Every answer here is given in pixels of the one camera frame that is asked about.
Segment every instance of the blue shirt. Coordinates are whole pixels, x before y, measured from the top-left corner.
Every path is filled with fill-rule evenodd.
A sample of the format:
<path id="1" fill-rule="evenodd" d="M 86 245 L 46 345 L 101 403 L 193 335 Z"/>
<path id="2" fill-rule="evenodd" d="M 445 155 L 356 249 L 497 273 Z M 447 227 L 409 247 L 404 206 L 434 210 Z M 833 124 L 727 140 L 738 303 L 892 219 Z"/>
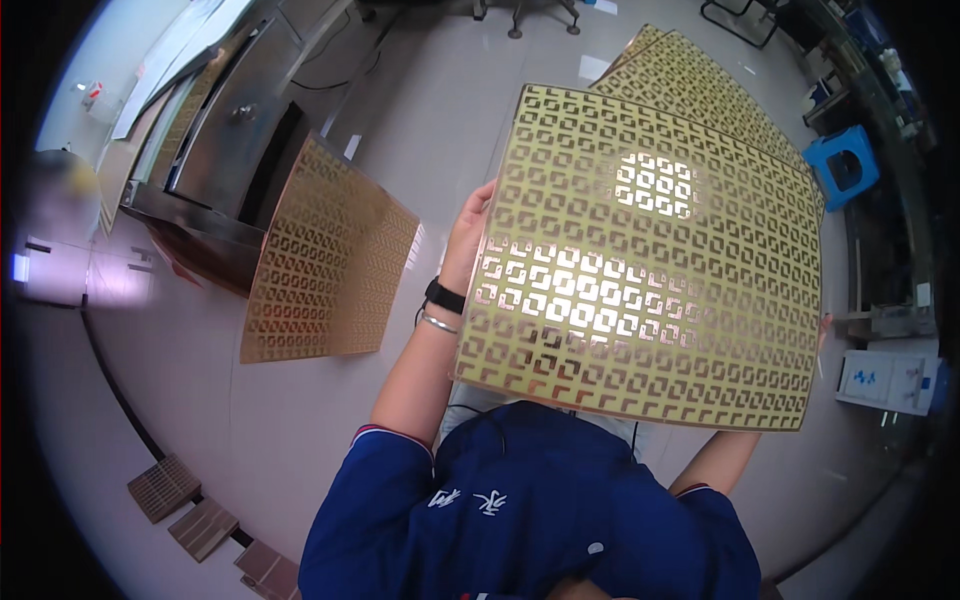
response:
<path id="1" fill-rule="evenodd" d="M 532 402 L 454 429 L 433 455 L 361 427 L 307 537 L 303 598 L 543 598 L 564 577 L 612 597 L 757 598 L 730 500 L 674 497 L 623 440 Z"/>

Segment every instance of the red striped trim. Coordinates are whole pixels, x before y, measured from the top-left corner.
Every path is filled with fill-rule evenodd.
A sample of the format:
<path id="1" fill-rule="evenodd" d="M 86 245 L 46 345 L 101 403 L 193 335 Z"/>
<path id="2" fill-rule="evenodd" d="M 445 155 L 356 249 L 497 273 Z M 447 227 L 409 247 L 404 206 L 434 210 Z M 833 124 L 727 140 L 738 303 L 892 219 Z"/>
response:
<path id="1" fill-rule="evenodd" d="M 682 496 L 682 495 L 686 495 L 686 494 L 691 493 L 691 492 L 696 492 L 697 490 L 701 490 L 701 489 L 703 489 L 703 488 L 706 488 L 706 489 L 708 489 L 708 490 L 712 490 L 712 489 L 713 489 L 713 488 L 711 488 L 710 486 L 708 486 L 708 485 L 705 484 L 705 483 L 695 483 L 695 484 L 693 484 L 692 486 L 690 486 L 689 488 L 686 488 L 686 489 L 683 490 L 682 492 L 678 493 L 678 494 L 677 494 L 677 497 L 679 498 L 679 497 Z"/>
<path id="2" fill-rule="evenodd" d="M 381 427 L 380 425 L 374 425 L 374 424 L 364 425 L 363 427 L 360 427 L 359 429 L 357 429 L 356 434 L 353 435 L 353 441 L 350 442 L 350 448 L 353 448 L 353 445 L 356 444 L 356 441 L 359 440 L 361 436 L 364 436 L 364 435 L 366 435 L 366 434 L 368 434 L 368 433 L 373 433 L 374 431 L 379 431 L 379 432 L 382 432 L 382 433 L 391 433 L 391 434 L 394 434 L 395 436 L 399 436 L 399 437 L 401 437 L 401 438 L 405 438 L 405 439 L 407 439 L 407 440 L 410 440 L 410 441 L 413 442 L 414 444 L 416 444 L 416 445 L 420 446 L 421 448 L 423 448 L 424 450 L 426 450 L 426 453 L 430 456 L 430 463 L 433 464 L 433 452 L 430 451 L 430 448 L 428 448 L 428 447 L 426 446 L 426 444 L 424 444 L 423 442 L 421 442 L 420 440 L 418 440 L 418 439 L 416 439 L 416 438 L 411 438 L 411 437 L 408 436 L 408 435 L 404 435 L 404 434 L 402 434 L 402 433 L 399 433 L 399 432 L 396 432 L 396 431 L 392 431 L 392 430 L 390 430 L 390 429 L 387 429 L 386 427 Z"/>

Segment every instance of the hand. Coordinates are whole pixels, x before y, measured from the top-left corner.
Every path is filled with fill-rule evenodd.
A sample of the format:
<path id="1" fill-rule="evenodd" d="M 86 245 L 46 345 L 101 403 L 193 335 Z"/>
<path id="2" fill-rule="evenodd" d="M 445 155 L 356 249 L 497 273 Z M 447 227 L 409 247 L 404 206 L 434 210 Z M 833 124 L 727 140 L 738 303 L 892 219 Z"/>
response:
<path id="1" fill-rule="evenodd" d="M 824 342 L 827 340 L 827 332 L 830 331 L 830 326 L 833 324 L 833 315 L 827 313 L 824 315 L 824 318 L 820 320 L 820 330 L 817 332 L 817 351 L 824 349 Z"/>
<path id="2" fill-rule="evenodd" d="M 466 296 L 470 286 L 473 262 L 480 248 L 484 223 L 487 221 L 487 201 L 493 196 L 496 180 L 478 188 L 460 210 L 446 244 L 444 265 L 440 269 L 440 284 L 451 292 Z"/>

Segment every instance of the blue plastic stool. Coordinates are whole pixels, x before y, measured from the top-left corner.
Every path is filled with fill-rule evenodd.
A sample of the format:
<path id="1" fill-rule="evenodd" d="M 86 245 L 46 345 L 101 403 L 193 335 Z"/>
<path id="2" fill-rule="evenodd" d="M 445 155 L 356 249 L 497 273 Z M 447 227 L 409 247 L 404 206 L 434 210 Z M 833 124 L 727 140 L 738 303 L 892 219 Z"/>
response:
<path id="1" fill-rule="evenodd" d="M 837 181 L 833 178 L 827 164 L 828 159 L 847 151 L 856 156 L 860 162 L 860 169 L 849 172 Z M 810 163 L 823 182 L 827 193 L 827 212 L 839 210 L 852 198 L 866 190 L 880 179 L 880 172 L 876 168 L 874 151 L 870 148 L 867 132 L 860 125 L 854 125 L 840 133 L 815 140 L 810 147 L 803 151 L 804 159 Z"/>

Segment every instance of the black wristwatch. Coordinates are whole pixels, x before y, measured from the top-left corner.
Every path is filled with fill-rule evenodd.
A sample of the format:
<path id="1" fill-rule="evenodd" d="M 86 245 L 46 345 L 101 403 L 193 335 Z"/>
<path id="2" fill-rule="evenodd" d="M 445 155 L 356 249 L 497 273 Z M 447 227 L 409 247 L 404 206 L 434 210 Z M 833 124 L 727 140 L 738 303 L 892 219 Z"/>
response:
<path id="1" fill-rule="evenodd" d="M 440 276 L 434 277 L 430 285 L 426 286 L 426 301 L 462 315 L 464 313 L 464 303 L 467 302 L 467 299 L 443 287 L 439 279 Z"/>

